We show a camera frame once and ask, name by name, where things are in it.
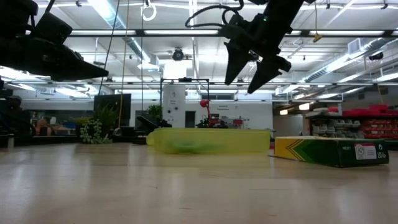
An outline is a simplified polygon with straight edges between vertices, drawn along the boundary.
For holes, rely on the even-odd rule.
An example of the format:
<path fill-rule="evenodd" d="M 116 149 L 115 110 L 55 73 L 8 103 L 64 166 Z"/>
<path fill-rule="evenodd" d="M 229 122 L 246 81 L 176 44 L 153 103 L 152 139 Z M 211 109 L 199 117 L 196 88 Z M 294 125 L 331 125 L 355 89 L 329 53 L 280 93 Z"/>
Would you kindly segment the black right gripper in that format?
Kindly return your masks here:
<path fill-rule="evenodd" d="M 281 57 L 279 44 L 291 27 L 298 9 L 265 9 L 256 14 L 251 21 L 239 14 L 222 25 L 220 34 L 229 41 L 225 44 L 228 51 L 228 64 L 224 83 L 230 85 L 255 56 L 262 58 L 257 62 L 257 70 L 248 87 L 248 93 L 254 93 L 268 81 L 288 72 L 292 64 Z"/>

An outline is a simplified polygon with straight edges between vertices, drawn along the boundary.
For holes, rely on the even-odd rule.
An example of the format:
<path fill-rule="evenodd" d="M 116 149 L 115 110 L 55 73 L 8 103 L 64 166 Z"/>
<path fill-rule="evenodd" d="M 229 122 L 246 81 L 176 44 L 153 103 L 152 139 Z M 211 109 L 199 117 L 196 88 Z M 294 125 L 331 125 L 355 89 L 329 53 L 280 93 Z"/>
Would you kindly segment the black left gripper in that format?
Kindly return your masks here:
<path fill-rule="evenodd" d="M 88 63 L 76 51 L 59 48 L 36 38 L 0 37 L 0 65 L 35 74 L 50 74 L 55 81 L 77 81 L 107 77 L 109 72 Z"/>

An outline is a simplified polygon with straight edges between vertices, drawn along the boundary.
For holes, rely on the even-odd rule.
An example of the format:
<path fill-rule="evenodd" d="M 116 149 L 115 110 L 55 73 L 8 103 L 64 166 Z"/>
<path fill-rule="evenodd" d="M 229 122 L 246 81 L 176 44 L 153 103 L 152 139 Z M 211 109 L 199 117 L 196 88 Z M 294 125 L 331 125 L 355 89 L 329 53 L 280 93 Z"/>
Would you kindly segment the yellow translucent pencil pouch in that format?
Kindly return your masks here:
<path fill-rule="evenodd" d="M 191 154 L 247 154 L 269 150 L 271 134 L 266 129 L 158 128 L 146 137 L 155 152 L 169 140 L 191 140 L 204 145 L 204 150 Z"/>

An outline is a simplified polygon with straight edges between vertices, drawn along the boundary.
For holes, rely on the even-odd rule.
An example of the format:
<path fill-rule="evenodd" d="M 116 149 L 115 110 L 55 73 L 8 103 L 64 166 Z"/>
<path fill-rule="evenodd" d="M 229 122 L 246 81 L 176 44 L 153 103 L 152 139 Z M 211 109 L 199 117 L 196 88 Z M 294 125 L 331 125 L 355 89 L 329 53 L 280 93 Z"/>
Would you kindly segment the green yellow crayon box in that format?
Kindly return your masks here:
<path fill-rule="evenodd" d="M 380 139 L 286 136 L 274 139 L 274 157 L 330 167 L 389 163 L 388 146 Z"/>

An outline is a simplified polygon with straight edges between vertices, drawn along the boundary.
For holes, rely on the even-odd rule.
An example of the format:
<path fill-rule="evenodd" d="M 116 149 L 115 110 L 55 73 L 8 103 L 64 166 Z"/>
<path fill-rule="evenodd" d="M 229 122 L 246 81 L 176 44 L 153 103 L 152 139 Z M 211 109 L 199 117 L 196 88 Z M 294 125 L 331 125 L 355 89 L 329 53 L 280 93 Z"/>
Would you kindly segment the black monitor screen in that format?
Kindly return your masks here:
<path fill-rule="evenodd" d="M 103 123 L 117 121 L 129 126 L 131 119 L 131 94 L 100 95 L 94 98 L 94 117 Z"/>

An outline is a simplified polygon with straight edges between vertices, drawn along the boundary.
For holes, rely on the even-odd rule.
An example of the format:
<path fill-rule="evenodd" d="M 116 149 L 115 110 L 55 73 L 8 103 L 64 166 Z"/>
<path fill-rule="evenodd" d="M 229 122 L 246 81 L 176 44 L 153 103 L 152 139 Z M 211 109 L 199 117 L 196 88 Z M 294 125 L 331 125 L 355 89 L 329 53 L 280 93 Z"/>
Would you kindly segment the red robot figure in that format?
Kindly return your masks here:
<path fill-rule="evenodd" d="M 196 124 L 197 128 L 243 129 L 244 120 L 242 117 L 229 118 L 227 116 L 220 116 L 219 114 L 211 113 L 209 100 L 201 100 L 200 106 L 206 109 L 207 115 L 202 116 L 200 122 Z"/>

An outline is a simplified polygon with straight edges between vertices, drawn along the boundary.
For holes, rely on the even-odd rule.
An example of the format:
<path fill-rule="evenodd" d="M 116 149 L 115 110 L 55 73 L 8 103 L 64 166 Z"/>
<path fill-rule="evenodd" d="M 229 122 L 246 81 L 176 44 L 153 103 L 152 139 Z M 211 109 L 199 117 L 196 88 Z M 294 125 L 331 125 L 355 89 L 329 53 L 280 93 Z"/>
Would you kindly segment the small artificial green plant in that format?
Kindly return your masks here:
<path fill-rule="evenodd" d="M 85 144 L 108 144 L 119 118 L 119 110 L 111 105 L 98 105 L 91 118 L 80 127 L 80 139 Z"/>

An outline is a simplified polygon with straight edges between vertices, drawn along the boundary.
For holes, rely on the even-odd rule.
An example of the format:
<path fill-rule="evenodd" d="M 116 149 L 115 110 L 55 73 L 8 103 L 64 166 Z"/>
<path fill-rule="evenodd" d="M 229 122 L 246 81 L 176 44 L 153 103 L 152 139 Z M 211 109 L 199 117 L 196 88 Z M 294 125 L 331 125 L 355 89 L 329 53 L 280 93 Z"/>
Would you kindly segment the person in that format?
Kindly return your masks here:
<path fill-rule="evenodd" d="M 51 136 L 53 133 L 52 127 L 48 124 L 46 119 L 40 119 L 35 126 L 36 135 L 38 136 Z"/>

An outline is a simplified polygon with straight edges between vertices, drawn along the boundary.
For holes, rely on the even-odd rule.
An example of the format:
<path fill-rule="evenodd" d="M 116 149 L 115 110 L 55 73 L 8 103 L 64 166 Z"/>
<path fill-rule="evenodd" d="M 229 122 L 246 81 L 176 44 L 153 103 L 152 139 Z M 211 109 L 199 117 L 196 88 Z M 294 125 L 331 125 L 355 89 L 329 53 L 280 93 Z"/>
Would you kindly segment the white cabinet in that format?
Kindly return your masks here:
<path fill-rule="evenodd" d="M 170 84 L 163 88 L 162 118 L 173 128 L 185 127 L 185 85 Z"/>

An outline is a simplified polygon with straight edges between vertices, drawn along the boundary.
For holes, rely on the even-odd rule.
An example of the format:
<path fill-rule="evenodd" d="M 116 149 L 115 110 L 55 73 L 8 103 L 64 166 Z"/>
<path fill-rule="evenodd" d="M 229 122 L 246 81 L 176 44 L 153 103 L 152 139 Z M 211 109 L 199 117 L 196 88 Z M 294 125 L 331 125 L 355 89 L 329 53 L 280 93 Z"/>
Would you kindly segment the leafy green potted plant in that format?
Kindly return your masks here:
<path fill-rule="evenodd" d="M 161 105 L 150 105 L 147 108 L 147 115 L 153 121 L 161 121 L 162 120 L 162 106 Z"/>

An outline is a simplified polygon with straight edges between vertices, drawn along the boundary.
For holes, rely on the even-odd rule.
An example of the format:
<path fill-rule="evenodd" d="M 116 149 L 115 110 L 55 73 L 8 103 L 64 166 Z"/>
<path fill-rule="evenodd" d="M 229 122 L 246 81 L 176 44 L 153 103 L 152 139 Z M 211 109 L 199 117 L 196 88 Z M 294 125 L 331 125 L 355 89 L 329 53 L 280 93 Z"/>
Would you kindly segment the shelf with red bins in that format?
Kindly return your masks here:
<path fill-rule="evenodd" d="M 341 106 L 317 108 L 306 119 L 311 136 L 398 140 L 398 110 L 387 105 L 350 110 Z"/>

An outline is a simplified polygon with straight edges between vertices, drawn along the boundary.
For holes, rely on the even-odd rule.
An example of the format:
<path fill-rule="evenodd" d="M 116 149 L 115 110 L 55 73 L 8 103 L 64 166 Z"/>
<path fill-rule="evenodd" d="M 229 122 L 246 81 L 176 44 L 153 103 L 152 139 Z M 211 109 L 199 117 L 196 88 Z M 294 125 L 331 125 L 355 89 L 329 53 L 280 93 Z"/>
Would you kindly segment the black aluminium table frame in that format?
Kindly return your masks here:
<path fill-rule="evenodd" d="M 14 146 L 34 146 L 45 144 L 70 144 L 82 142 L 77 136 L 35 136 L 28 138 L 14 138 Z M 113 142 L 128 142 L 146 144 L 146 137 L 114 137 Z"/>

